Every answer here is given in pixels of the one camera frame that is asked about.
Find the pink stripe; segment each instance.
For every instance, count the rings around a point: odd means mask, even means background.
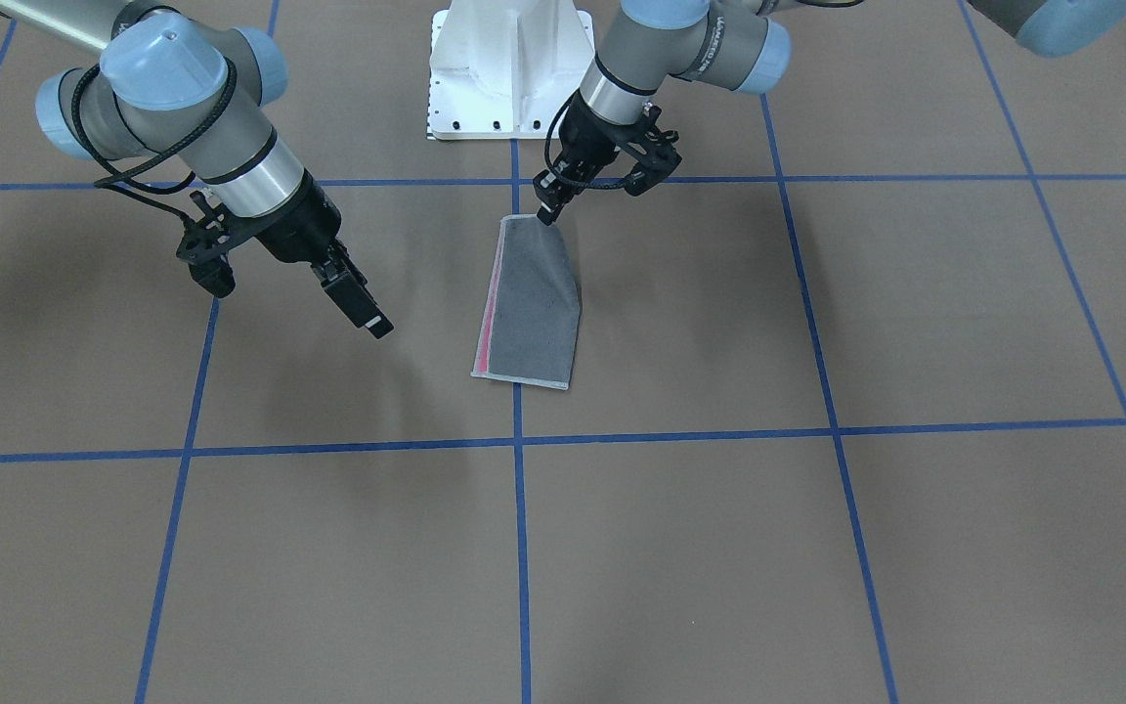
[[[489,277],[489,297],[485,298],[485,313],[481,321],[481,344],[477,345],[477,374],[489,374],[489,347],[493,339],[493,317],[498,312],[498,282],[501,280],[501,249],[506,235],[498,237],[498,252],[492,259],[492,275]]]

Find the blue cap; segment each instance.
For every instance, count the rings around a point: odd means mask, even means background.
[[[224,88],[224,55],[194,23],[164,12],[111,39],[99,60],[116,97],[143,110],[197,106]]]
[[[41,84],[41,88],[37,89],[37,99],[33,104],[34,113],[37,115],[41,132],[46,135],[51,144],[59,148],[60,152],[78,159],[93,160],[90,152],[87,152],[84,146],[78,142],[77,135],[72,134],[68,121],[63,119],[63,106],[59,103],[59,86],[63,82],[63,77],[73,71],[80,71],[80,69],[64,71],[62,74],[46,79],[46,83]]]
[[[634,23],[651,28],[696,26],[711,12],[711,0],[620,0],[619,6]]]
[[[1048,0],[1015,39],[1040,56],[1066,56],[1099,39],[1125,15],[1126,0]]]
[[[250,52],[254,53],[256,63],[259,63],[259,81],[263,84],[263,97],[259,99],[259,106],[267,106],[289,88],[289,66],[285,65],[285,54],[280,53],[280,46],[262,28],[236,26],[233,29],[245,37]]]
[[[738,92],[761,95],[768,92],[781,81],[785,70],[789,68],[789,57],[794,54],[794,43],[789,41],[789,30],[778,24],[767,20],[767,37],[763,50],[745,77],[745,83],[738,86]]]

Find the grid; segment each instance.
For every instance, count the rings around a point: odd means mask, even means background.
[[[848,437],[863,436],[893,436],[893,435],[923,435],[923,434],[983,434],[983,433],[1018,433],[1036,431],[1036,429],[1063,429],[1063,428],[1126,428],[1126,392],[1123,389],[1120,375],[1118,375],[1115,364],[1109,356],[1107,340],[1100,333],[1098,321],[1094,320],[1090,306],[1089,295],[1081,284],[1076,269],[1073,267],[1070,252],[1064,244],[1063,237],[1058,231],[1055,215],[1051,205],[1042,190],[1045,181],[1126,181],[1126,173],[1111,175],[1072,175],[1038,173],[1034,167],[1031,158],[1025,148],[1024,139],[1019,134],[1018,125],[1012,113],[1007,106],[1001,86],[998,83],[997,74],[989,63],[986,52],[982,44],[977,30],[975,30],[973,17],[964,0],[956,0],[960,12],[960,21],[966,24],[971,37],[973,37],[975,54],[982,62],[984,72],[989,78],[993,97],[1000,106],[1007,126],[1009,126],[1011,139],[1018,149],[1020,160],[1022,160],[1025,172],[1010,175],[787,175],[781,166],[781,153],[777,144],[776,130],[768,98],[762,97],[762,115],[767,130],[767,145],[772,157],[772,175],[745,175],[744,177],[673,177],[669,181],[673,182],[765,182],[774,184],[778,196],[781,198],[783,212],[785,212],[786,226],[788,229],[789,244],[794,253],[796,276],[801,288],[802,306],[804,306],[805,321],[807,321],[811,342],[814,350],[819,374],[819,387],[825,402],[828,427],[813,428],[768,428],[754,429],[754,431],[712,431],[712,433],[660,433],[660,434],[609,434],[609,435],[545,435],[526,436],[524,433],[524,409],[522,387],[513,384],[510,393],[513,396],[513,433],[509,437],[466,437],[466,438],[443,438],[443,440],[393,440],[393,442],[352,442],[351,444],[315,444],[315,445],[277,445],[277,446],[227,446],[227,447],[196,447],[197,424],[202,415],[203,396],[207,378],[207,371],[211,366],[212,347],[215,338],[215,330],[218,327],[220,304],[218,300],[211,301],[211,312],[207,317],[206,333],[200,351],[199,373],[197,373],[196,384],[194,384],[193,401],[190,407],[189,422],[185,442],[181,447],[164,447],[155,449],[125,449],[125,451],[89,451],[89,452],[23,452],[23,454],[0,454],[0,464],[10,463],[97,463],[108,460],[137,460],[137,458],[173,458],[179,461],[178,475],[176,475],[173,502],[170,507],[168,534],[162,552],[155,597],[152,601],[151,620],[146,635],[144,636],[144,652],[142,668],[137,681],[137,695],[135,703],[142,704],[146,701],[148,686],[151,681],[152,657],[159,634],[162,614],[164,614],[168,579],[171,567],[171,556],[176,543],[176,534],[182,516],[185,487],[187,487],[189,467],[193,458],[196,457],[235,457],[235,456],[269,456],[269,455],[309,455],[309,454],[361,454],[361,452],[412,452],[447,448],[474,448],[474,447],[503,447],[515,452],[515,504],[517,505],[517,537],[518,537],[518,567],[519,567],[519,624],[520,624],[520,683],[522,683],[524,704],[531,702],[531,652],[530,652],[530,600],[528,571],[529,541],[528,541],[528,509],[526,504],[526,463],[524,462],[524,449],[533,446],[562,446],[562,445],[604,445],[604,444],[670,444],[671,442],[705,442],[705,440],[770,440],[770,438],[801,438],[817,437],[831,438],[835,452],[837,469],[843,485],[846,505],[848,505],[849,524],[854,532],[854,543],[859,567],[863,572],[864,588],[867,592],[868,609],[870,609],[873,636],[879,652],[882,670],[884,670],[885,687],[887,687],[888,701],[891,704],[899,701],[897,685],[895,685],[895,662],[891,659],[887,644],[885,644],[885,633],[882,626],[881,609],[878,601],[878,589],[873,579],[870,563],[867,558],[867,547],[863,538],[863,522],[859,517],[858,502],[854,487],[850,484],[848,458],[846,458],[846,444]],[[268,33],[276,32],[278,10],[280,0],[274,0],[268,24]],[[3,43],[0,46],[0,69],[3,60],[11,48],[12,37],[17,32],[17,23],[11,21],[5,30]],[[828,366],[825,351],[821,344],[821,333],[816,321],[816,313],[811,297],[811,286],[807,271],[804,267],[804,256],[798,238],[796,238],[796,223],[794,210],[789,197],[788,187],[795,182],[830,182],[830,181],[1019,181],[1027,182],[1033,188],[1044,213],[1045,224],[1054,240],[1063,268],[1066,270],[1072,289],[1076,295],[1078,304],[1085,317],[1090,332],[1098,348],[1100,359],[1108,373],[1109,382],[1114,387],[1115,396],[1123,409],[1120,418],[1091,418],[1091,419],[1045,419],[1045,420],[1020,420],[1020,422],[974,422],[974,424],[933,424],[933,425],[893,425],[893,426],[843,426],[837,418],[837,410],[833,401],[833,393],[828,380]],[[510,178],[435,178],[435,179],[328,179],[321,180],[325,188],[376,188],[376,187],[425,187],[425,186],[468,186],[489,188],[510,188],[510,203],[512,212],[519,213],[520,187],[528,184],[520,175],[518,143],[512,140],[510,143]],[[86,182],[0,182],[0,191],[5,190],[80,190],[92,188]]]

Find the white mounting bracket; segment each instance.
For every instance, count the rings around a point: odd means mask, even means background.
[[[429,137],[545,139],[591,60],[572,0],[453,0],[434,15]]]

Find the gray cloth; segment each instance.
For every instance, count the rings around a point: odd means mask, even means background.
[[[560,230],[536,215],[502,219],[472,375],[566,391],[580,323]]]

